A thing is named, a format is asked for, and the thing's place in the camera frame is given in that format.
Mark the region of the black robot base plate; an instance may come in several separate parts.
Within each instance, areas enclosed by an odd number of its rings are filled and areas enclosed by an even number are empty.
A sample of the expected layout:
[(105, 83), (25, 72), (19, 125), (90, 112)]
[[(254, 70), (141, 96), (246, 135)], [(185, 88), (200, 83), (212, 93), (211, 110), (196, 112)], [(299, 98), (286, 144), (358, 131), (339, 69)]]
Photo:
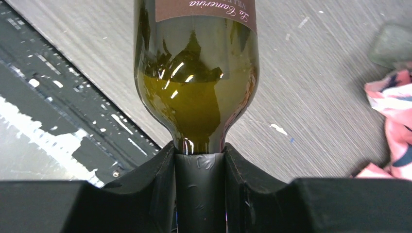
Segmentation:
[(160, 147), (6, 2), (0, 3), (0, 177), (101, 187)]

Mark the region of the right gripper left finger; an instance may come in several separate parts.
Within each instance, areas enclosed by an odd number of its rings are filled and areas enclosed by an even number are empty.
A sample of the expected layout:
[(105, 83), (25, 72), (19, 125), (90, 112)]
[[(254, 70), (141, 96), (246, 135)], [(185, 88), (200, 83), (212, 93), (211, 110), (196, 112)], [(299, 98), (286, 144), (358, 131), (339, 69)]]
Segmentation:
[(0, 184), (3, 233), (169, 233), (175, 219), (173, 143), (97, 188), (87, 181)]

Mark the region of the dark wine bottle cream label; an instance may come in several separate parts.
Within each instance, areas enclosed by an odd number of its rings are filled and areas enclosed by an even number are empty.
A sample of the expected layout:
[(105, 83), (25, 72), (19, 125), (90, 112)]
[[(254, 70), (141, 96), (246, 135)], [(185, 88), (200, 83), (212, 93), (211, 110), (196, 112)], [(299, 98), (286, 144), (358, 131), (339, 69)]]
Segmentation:
[(259, 79), (253, 0), (134, 1), (134, 77), (172, 135), (177, 228), (226, 231), (224, 144)]

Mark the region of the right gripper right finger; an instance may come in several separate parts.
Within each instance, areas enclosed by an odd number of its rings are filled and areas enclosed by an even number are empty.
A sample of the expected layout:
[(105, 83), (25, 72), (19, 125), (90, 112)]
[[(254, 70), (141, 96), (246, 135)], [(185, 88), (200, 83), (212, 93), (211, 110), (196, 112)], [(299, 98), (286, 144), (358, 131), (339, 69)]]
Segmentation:
[(299, 178), (282, 182), (225, 146), (231, 233), (409, 233), (412, 183)]

